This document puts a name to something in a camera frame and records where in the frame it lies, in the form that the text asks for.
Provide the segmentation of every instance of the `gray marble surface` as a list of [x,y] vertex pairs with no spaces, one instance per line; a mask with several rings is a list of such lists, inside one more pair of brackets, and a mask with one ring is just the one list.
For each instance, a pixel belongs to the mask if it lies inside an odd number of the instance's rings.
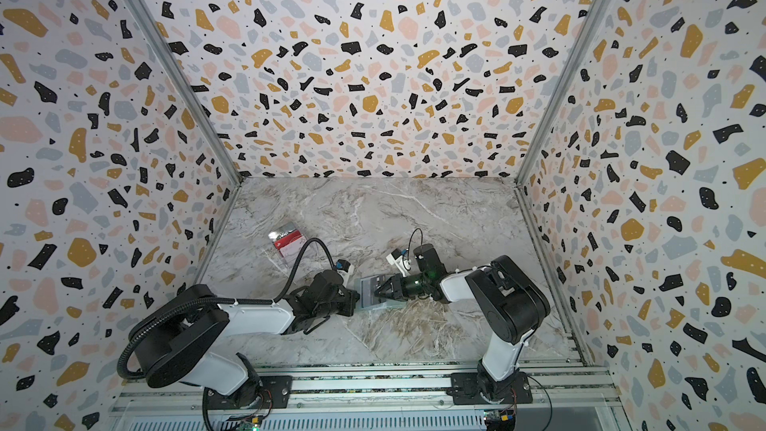
[[[290,269],[268,233],[290,221],[304,235],[321,238],[333,259],[353,263],[351,280],[393,273],[385,256],[393,248],[405,249],[416,227],[423,229],[425,242],[434,244],[448,270],[508,255],[548,295],[553,308],[522,359],[576,357],[510,178],[248,178],[202,282],[222,296],[276,296]],[[413,241],[414,248],[419,235]],[[307,284],[326,266],[321,249],[311,245],[292,287]],[[415,300],[398,310],[333,316],[308,336],[248,334],[222,344],[259,365],[408,363],[476,361],[489,337],[490,327],[476,302]]]

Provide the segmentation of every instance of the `terrazzo wallpaper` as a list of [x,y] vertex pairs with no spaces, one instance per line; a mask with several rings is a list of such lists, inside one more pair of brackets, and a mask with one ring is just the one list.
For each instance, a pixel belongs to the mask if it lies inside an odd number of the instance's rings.
[[614,0],[522,184],[634,429],[766,429],[764,2]]
[[515,176],[592,0],[146,0],[245,176]]
[[234,187],[120,0],[0,9],[0,429],[99,429]]

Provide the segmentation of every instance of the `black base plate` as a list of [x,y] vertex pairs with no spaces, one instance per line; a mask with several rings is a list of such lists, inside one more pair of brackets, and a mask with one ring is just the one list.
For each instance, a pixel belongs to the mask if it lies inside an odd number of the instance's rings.
[[[477,373],[452,373],[450,375],[453,392],[448,393],[452,396],[455,404],[489,404],[479,394],[476,386]],[[519,371],[511,384],[516,392],[517,404],[531,404],[531,389],[529,389],[529,380],[526,373]],[[500,404],[512,404],[513,398],[505,398]]]
[[[272,409],[284,409],[287,407],[287,400],[290,398],[290,388],[292,387],[292,377],[290,376],[261,376],[263,388],[260,393],[266,398],[261,408],[265,412],[269,409],[269,393],[273,399]],[[215,391],[207,398],[207,407],[209,409],[246,409],[257,398],[258,393],[252,384],[245,383],[237,389],[231,396],[222,396]]]

